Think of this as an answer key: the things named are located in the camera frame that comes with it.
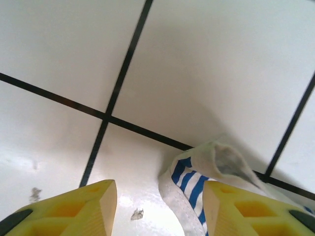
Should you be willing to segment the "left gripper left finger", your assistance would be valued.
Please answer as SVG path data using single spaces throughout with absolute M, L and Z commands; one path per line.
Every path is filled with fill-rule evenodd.
M 113 179 L 29 204 L 4 220 L 6 236 L 110 236 L 117 207 Z

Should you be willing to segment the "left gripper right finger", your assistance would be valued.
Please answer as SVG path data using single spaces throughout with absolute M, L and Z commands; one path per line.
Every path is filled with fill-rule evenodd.
M 309 212 L 218 181 L 206 181 L 203 209 L 210 236 L 313 236 Z

